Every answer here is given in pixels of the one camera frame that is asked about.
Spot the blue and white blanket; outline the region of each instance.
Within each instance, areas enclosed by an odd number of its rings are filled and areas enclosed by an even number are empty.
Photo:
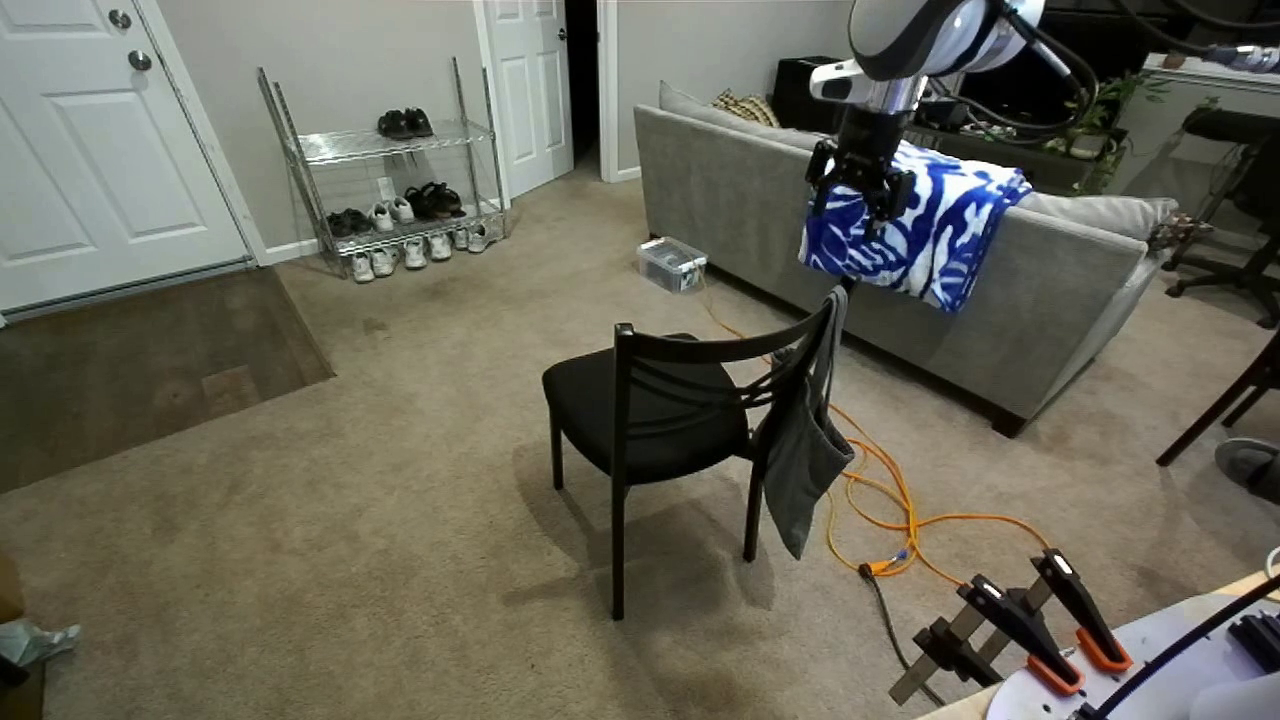
[[[918,174],[908,212],[869,224],[869,204],[837,184],[804,224],[802,265],[921,294],[955,316],[976,282],[1004,212],[1031,191],[1023,170],[902,145],[897,169]]]

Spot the white wall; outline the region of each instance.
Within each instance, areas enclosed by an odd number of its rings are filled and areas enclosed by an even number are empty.
[[[267,69],[303,132],[374,126],[386,107],[459,114],[450,59],[459,56],[480,112],[472,0],[162,0],[197,90],[267,242],[313,236],[256,69]]]
[[[662,78],[697,94],[770,94],[784,56],[849,56],[849,0],[616,0],[620,169],[637,165],[633,107]]]

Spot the door knob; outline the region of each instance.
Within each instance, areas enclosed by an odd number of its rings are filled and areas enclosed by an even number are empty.
[[[128,69],[149,73],[152,56],[149,50],[128,50]]]
[[[109,10],[109,25],[118,25],[121,30],[128,30],[128,28],[131,28],[131,15],[128,15],[123,6],[111,6],[111,10]]]

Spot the black bag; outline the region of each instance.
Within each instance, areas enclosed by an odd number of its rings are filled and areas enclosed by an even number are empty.
[[[852,460],[849,439],[830,414],[840,328],[845,328],[845,286],[834,290],[834,316],[816,349],[813,372],[804,375],[804,386],[784,396],[773,407],[781,414],[778,414],[778,436],[763,467],[763,501],[778,532],[784,535],[796,560],[807,538],[813,505],[834,489],[834,480]]]

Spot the white door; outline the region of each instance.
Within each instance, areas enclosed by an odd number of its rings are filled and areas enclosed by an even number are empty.
[[[0,217],[0,313],[249,254],[128,0],[0,0]]]
[[[509,191],[573,169],[564,0],[485,0]]]

